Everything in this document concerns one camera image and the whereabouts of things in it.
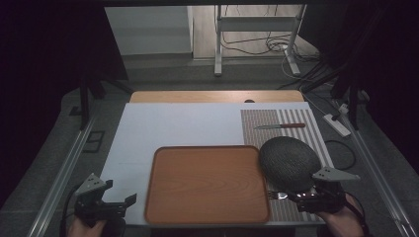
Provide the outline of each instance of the knife blade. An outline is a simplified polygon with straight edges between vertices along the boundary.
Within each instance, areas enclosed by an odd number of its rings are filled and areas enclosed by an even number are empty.
[[[298,123],[260,125],[260,126],[254,127],[254,129],[296,128],[296,127],[305,127],[305,123],[298,122]]]

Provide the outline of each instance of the brown tray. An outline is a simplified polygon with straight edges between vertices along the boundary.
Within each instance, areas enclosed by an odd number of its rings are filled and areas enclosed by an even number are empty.
[[[267,222],[259,150],[246,145],[159,148],[144,214],[154,224]]]

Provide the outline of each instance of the white power strip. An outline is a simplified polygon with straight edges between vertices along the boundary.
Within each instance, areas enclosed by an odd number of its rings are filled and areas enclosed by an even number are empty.
[[[351,132],[338,120],[332,120],[332,115],[326,115],[323,118],[329,123],[342,137],[349,136]]]

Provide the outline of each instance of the table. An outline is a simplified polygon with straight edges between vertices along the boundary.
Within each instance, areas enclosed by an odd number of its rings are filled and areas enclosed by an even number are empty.
[[[253,129],[266,122],[304,122],[306,127]],[[144,218],[153,154],[159,147],[252,145],[260,148],[276,136],[304,141],[313,148],[323,166],[333,167],[312,111],[299,91],[135,92],[126,104],[102,171],[102,180],[114,180],[114,187],[105,193],[104,201],[114,202],[137,193],[138,202],[126,211],[126,223],[161,227]],[[267,188],[275,189],[269,182]],[[323,224],[314,214],[298,212],[288,199],[270,200],[270,210],[269,221],[263,226]]]

